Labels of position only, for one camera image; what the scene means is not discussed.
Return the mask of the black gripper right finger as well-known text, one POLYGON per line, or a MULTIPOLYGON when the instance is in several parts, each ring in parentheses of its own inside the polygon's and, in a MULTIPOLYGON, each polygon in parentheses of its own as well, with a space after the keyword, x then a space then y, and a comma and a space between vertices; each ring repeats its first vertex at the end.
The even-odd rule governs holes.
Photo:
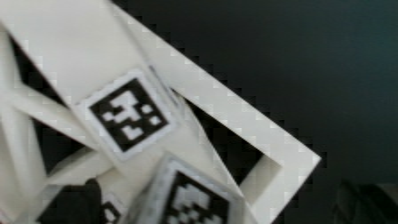
POLYGON ((398 224, 398 183, 342 181, 333 224, 398 224))

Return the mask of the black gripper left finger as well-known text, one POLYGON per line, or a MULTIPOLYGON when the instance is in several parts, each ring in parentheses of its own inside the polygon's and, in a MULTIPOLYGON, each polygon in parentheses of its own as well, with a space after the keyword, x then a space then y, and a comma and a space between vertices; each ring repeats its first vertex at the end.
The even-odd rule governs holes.
POLYGON ((29 211, 17 224, 104 224, 102 187, 95 179, 66 185, 40 212, 29 211))

